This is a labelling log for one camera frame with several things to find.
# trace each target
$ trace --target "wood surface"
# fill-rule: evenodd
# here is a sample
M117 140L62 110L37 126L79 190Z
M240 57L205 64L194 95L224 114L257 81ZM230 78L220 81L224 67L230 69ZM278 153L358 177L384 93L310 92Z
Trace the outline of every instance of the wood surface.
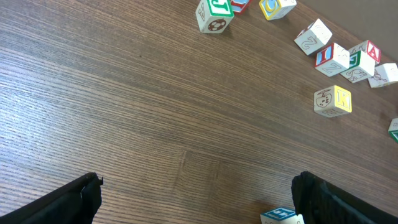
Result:
M318 17L361 40L301 3L268 22L256 1L201 34L197 4L0 0L0 215L97 172L95 223L259 223L309 170L397 216L398 84L328 78L294 43ZM352 114L313 112L332 85Z

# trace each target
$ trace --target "yellow block face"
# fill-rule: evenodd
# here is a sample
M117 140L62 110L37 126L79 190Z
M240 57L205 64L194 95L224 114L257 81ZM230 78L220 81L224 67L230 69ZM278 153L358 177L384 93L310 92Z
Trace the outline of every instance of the yellow block face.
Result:
M267 20L273 18L282 8L279 0L262 0L259 5Z
M347 112L352 112L351 92L342 87L335 86L335 106Z

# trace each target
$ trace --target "letter block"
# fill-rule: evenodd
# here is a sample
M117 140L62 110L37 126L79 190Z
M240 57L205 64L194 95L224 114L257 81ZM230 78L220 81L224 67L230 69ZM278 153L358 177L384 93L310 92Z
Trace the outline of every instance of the letter block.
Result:
M317 54L315 68L328 77L337 75L349 68L349 52L332 43Z
M303 216L289 208L276 208L260 215L261 224L304 224Z
M313 100L313 110L328 118L353 111L351 92L336 85L314 93Z
M317 19L314 23L301 31L294 42L296 42L305 54L309 55L325 46L330 40L331 35L332 33L326 25L324 25L320 19Z
M368 78L372 88L384 87L398 82L396 63L385 63L374 68L374 76Z
M398 118L393 119L388 129L388 133L398 143Z
M352 83L371 78L374 75L374 60L360 50L349 56L349 69L340 74Z
M268 21L280 19L296 5L296 0L261 0L259 2L262 13Z
M220 34L234 17L229 0L201 0L196 11L200 32Z
M374 45L374 43L372 43L370 40L362 42L357 46L349 49L348 51L350 54L353 54L361 50L367 53L371 58L373 58L373 60L376 62L376 65L380 63L381 50L376 45Z
M236 15L241 15L249 7L251 0L231 0L232 11Z

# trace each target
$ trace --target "gray wall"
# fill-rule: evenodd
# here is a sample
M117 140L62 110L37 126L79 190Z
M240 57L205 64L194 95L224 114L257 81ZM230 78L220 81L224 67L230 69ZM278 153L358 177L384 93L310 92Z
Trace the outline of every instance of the gray wall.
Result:
M398 0L298 0L398 61Z

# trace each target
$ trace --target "black object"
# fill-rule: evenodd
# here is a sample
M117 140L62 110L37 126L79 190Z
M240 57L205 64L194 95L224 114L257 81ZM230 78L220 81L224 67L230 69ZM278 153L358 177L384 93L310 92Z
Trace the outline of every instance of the black object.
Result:
M394 217L331 183L302 172L292 181L296 214L302 214L305 224L365 224L398 223Z
M88 173L63 187L0 217L1 224L90 224L101 206L101 185Z

